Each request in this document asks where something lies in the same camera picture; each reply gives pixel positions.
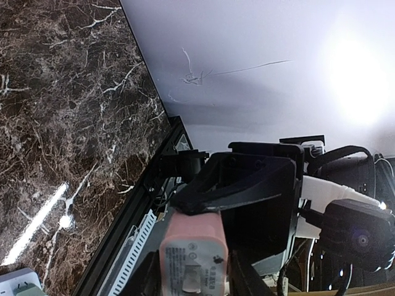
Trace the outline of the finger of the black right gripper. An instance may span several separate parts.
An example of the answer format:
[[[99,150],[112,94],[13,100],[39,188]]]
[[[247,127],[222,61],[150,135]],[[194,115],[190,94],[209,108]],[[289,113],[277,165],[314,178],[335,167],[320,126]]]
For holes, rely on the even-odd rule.
[[[287,157],[221,152],[170,199],[186,215],[219,212],[278,202],[291,208],[296,191],[296,162]]]

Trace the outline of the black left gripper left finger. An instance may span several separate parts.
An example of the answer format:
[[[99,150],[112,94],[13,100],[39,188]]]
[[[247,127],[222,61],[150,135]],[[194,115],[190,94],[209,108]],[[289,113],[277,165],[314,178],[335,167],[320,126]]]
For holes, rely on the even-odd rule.
[[[126,296],[162,294],[159,252],[149,252],[123,288]]]

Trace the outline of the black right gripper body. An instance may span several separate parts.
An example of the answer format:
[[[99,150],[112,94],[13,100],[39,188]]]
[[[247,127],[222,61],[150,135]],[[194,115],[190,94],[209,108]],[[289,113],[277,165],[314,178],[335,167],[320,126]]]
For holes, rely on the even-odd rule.
[[[290,257],[297,225],[305,165],[324,153],[323,135],[283,138],[279,143],[232,142],[229,149],[254,156],[247,165],[259,174],[259,201],[224,210],[230,250],[239,250],[255,268],[281,268]]]

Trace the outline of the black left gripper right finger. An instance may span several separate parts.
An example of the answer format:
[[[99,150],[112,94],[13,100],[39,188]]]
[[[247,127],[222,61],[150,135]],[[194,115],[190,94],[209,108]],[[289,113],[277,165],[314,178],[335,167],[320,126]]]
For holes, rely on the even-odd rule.
[[[240,251],[233,250],[228,261],[228,280],[230,295],[235,296],[269,296],[275,295],[268,285],[261,280],[256,270],[247,262]]]

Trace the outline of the pink charger plug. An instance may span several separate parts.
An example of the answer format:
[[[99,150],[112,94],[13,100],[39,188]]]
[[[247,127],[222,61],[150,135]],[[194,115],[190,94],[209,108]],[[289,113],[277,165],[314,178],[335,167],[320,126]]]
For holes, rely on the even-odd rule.
[[[221,215],[175,211],[159,258],[163,295],[224,295],[228,247]]]

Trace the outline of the light blue power strip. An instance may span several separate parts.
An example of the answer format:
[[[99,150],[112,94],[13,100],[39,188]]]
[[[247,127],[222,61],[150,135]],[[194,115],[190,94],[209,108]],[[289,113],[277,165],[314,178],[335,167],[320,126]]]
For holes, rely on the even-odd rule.
[[[1,295],[14,295],[14,289],[24,283],[34,283],[42,288],[38,275],[30,268],[22,268],[1,275]]]

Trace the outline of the green charger plug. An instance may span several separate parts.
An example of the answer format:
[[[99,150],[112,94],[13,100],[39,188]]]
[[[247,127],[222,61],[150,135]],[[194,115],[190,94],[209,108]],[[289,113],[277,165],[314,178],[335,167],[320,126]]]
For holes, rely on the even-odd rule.
[[[47,296],[47,294],[34,283],[24,283],[13,291],[15,296]]]

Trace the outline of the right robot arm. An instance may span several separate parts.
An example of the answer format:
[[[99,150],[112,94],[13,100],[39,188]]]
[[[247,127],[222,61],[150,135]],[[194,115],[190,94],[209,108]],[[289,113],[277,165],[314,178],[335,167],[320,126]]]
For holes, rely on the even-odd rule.
[[[373,156],[359,146],[322,152],[314,141],[232,142],[210,157],[178,154],[186,186],[171,198],[161,252],[224,266],[238,251],[265,274],[280,269],[300,237],[363,269],[389,268],[394,215],[375,198]]]

